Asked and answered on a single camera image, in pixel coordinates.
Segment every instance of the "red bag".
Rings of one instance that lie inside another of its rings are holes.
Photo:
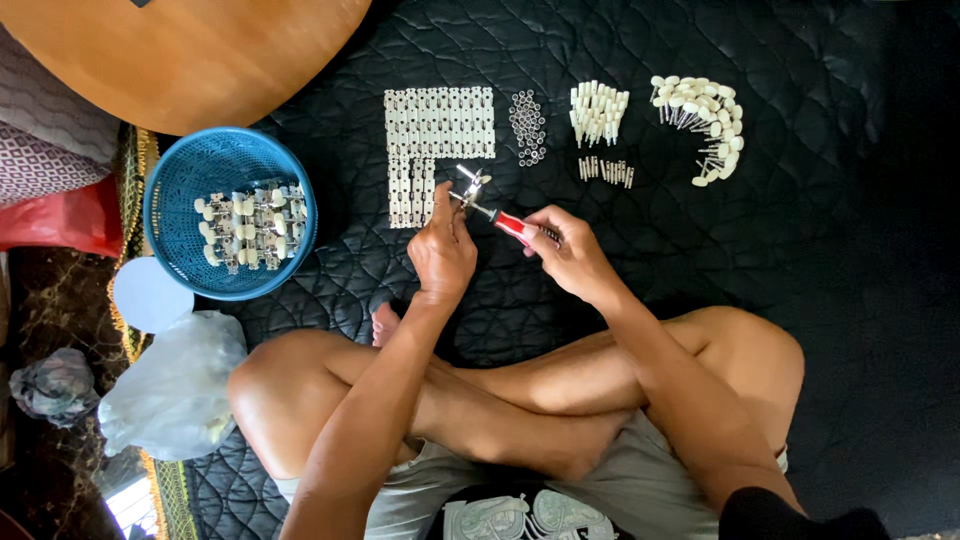
[[[18,246],[64,246],[120,257],[123,231],[113,175],[0,208],[0,251]]]

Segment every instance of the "printed graphic on shirt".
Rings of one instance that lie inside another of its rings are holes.
[[[548,489],[531,509],[520,494],[444,505],[444,540],[613,540],[613,523],[586,504]]]

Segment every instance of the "crumpled cloth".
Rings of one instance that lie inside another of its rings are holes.
[[[48,420],[58,428],[72,428],[100,403],[84,354],[69,347],[14,371],[10,391],[28,416]]]

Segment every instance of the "wooden guitar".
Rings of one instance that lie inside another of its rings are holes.
[[[0,0],[0,22],[68,86],[172,135],[249,126],[343,47],[371,0]]]

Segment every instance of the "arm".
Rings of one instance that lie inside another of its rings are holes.
[[[347,393],[314,443],[280,538],[363,538],[373,498],[390,471],[440,332],[467,288],[476,247],[449,183],[407,248],[420,291],[387,346]]]
[[[737,489],[766,488],[800,505],[740,398],[688,353],[616,275],[589,225],[557,207],[528,222],[559,230],[560,249],[537,228],[524,231],[543,269],[594,305],[633,358],[650,413],[717,512]]]

